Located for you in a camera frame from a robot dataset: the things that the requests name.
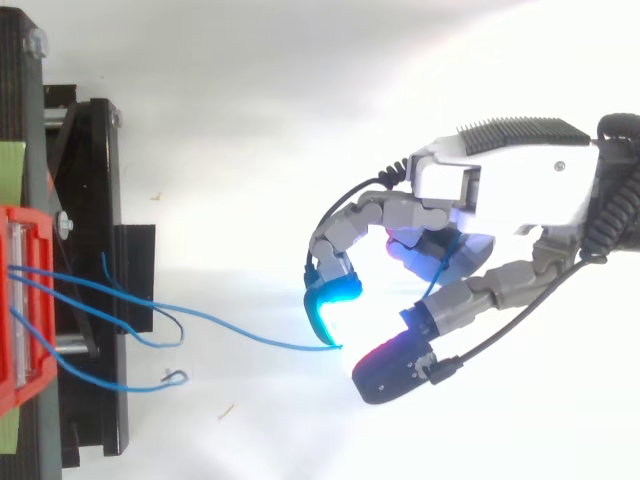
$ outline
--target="screw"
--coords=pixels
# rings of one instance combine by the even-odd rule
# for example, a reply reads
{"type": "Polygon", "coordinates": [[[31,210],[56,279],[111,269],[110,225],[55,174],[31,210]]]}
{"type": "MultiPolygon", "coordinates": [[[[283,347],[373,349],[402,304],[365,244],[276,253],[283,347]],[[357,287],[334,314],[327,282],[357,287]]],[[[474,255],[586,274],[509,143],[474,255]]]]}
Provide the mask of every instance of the screw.
{"type": "Polygon", "coordinates": [[[113,128],[122,128],[122,112],[120,110],[111,112],[111,125],[113,128]]]}
{"type": "Polygon", "coordinates": [[[49,39],[44,30],[33,28],[24,40],[24,47],[34,58],[41,60],[49,55],[49,39]]]}
{"type": "Polygon", "coordinates": [[[69,238],[69,232],[73,231],[73,220],[69,219],[67,212],[60,212],[58,214],[58,221],[56,222],[58,227],[58,235],[62,240],[69,238]]]}

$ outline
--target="metal rod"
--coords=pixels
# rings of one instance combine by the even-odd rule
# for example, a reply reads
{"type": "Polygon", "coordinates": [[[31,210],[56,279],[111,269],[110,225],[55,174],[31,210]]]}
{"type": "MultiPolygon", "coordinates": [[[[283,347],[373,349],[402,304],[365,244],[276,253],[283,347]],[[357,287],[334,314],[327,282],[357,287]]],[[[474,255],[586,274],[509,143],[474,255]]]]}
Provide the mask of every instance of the metal rod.
{"type": "Polygon", "coordinates": [[[44,111],[44,128],[60,129],[67,116],[66,108],[46,108],[44,111]]]}
{"type": "Polygon", "coordinates": [[[66,333],[56,336],[56,352],[60,355],[80,355],[89,353],[89,348],[81,334],[66,333]]]}

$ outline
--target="black metal frame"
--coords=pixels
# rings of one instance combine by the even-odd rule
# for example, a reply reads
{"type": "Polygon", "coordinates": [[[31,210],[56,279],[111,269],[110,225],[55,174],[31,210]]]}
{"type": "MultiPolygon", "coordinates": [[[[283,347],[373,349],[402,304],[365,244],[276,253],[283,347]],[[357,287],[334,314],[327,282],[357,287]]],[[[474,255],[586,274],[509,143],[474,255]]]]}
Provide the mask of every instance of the black metal frame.
{"type": "MultiPolygon", "coordinates": [[[[24,49],[33,28],[22,11],[0,8],[0,141],[27,145],[23,204],[53,216],[65,211],[74,221],[68,239],[56,234],[56,271],[105,283],[104,253],[124,289],[151,299],[155,226],[121,225],[115,109],[106,99],[77,103],[75,86],[43,87],[41,62],[24,49]],[[62,126],[48,129],[46,136],[45,104],[66,108],[62,126]]],[[[150,310],[77,286],[56,282],[56,288],[136,331],[153,329],[150,310]]],[[[88,353],[68,361],[126,383],[125,338],[117,327],[56,302],[56,333],[84,337],[88,353]]],[[[61,468],[80,464],[80,447],[102,445],[105,456],[113,456],[129,443],[126,394],[99,389],[62,370],[47,390],[21,407],[20,415],[18,453],[0,456],[2,479],[60,480],[61,468]]]]}
{"type": "MultiPolygon", "coordinates": [[[[58,103],[52,99],[64,97],[60,91],[70,89],[75,87],[45,87],[45,104],[58,103]]],[[[115,108],[105,99],[57,106],[66,108],[67,115],[60,130],[47,130],[49,170],[56,172],[53,182],[60,208],[75,226],[67,240],[57,237],[54,268],[105,283],[104,254],[122,288],[152,298],[155,227],[121,225],[117,129],[112,121],[115,108]],[[136,255],[129,255],[134,250],[136,255]]],[[[56,289],[122,318],[136,331],[153,328],[151,310],[134,309],[109,295],[63,282],[56,282],[56,289]]],[[[68,360],[99,378],[126,384],[123,332],[72,311],[56,303],[57,333],[82,333],[89,352],[68,360]]],[[[95,387],[63,371],[59,382],[63,467],[79,466],[79,447],[83,446],[102,445],[105,456],[120,455],[129,443],[127,394],[95,387]]]]}
{"type": "MultiPolygon", "coordinates": [[[[0,8],[0,141],[25,142],[23,204],[47,211],[47,163],[41,61],[24,50],[36,25],[21,10],[0,8]]],[[[60,480],[58,381],[20,408],[16,455],[0,456],[0,478],[60,480]]]]}

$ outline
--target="red clip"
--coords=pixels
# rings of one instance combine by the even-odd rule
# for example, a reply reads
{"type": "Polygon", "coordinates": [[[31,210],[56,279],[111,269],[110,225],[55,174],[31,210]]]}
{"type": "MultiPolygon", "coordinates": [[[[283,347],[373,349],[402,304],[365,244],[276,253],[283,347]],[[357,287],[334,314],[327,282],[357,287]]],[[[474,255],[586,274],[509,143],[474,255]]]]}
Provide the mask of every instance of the red clip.
{"type": "MultiPolygon", "coordinates": [[[[9,229],[13,225],[24,227],[21,248],[23,266],[53,271],[53,223],[51,217],[38,210],[18,207],[0,207],[0,417],[14,407],[34,397],[53,380],[57,374],[56,360],[28,332],[29,374],[26,383],[17,385],[14,365],[14,317],[9,312],[10,252],[9,229]]],[[[31,273],[24,274],[29,280],[53,288],[53,278],[31,273]]],[[[56,329],[53,297],[32,287],[26,287],[27,320],[55,346],[56,329]]]]}

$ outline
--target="red plastic holder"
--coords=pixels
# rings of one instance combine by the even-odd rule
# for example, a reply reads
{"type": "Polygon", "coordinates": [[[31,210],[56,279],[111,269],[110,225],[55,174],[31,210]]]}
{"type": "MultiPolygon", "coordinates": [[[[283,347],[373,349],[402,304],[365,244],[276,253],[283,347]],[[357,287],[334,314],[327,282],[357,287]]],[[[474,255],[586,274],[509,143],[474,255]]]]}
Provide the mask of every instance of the red plastic holder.
{"type": "MultiPolygon", "coordinates": [[[[9,311],[13,306],[55,346],[53,297],[9,279],[9,265],[53,270],[51,217],[0,207],[0,417],[40,393],[57,374],[56,360],[9,311]]],[[[12,272],[53,288],[53,278],[12,272]]]]}

